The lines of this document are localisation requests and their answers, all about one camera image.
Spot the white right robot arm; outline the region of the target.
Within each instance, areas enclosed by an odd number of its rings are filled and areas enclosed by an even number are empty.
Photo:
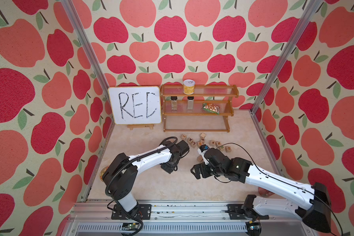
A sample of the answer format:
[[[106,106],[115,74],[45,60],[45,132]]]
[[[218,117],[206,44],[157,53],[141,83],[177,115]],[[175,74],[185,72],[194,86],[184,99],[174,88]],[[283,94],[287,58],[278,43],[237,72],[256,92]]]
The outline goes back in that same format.
[[[206,145],[201,146],[198,153],[203,162],[190,170],[196,179],[223,176],[231,182],[263,188],[286,200],[285,205],[269,204],[263,200],[256,203],[256,197],[252,196],[250,207],[243,211],[248,217],[279,215],[296,218],[315,231],[331,232],[331,201],[324,184],[295,182],[266,171],[249,160],[240,157],[230,159],[222,151]]]

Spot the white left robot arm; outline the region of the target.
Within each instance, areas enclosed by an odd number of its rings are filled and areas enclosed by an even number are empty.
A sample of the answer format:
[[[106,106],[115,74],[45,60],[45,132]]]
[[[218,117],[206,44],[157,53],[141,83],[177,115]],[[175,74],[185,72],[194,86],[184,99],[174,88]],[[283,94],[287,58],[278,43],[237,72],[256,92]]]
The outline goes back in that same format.
[[[136,178],[144,171],[160,166],[168,174],[178,170],[178,163],[189,153],[188,143],[176,137],[164,139],[160,145],[148,152],[127,156],[120,153],[103,173],[105,194],[115,202],[113,212],[121,216],[141,219],[141,207],[132,194]]]

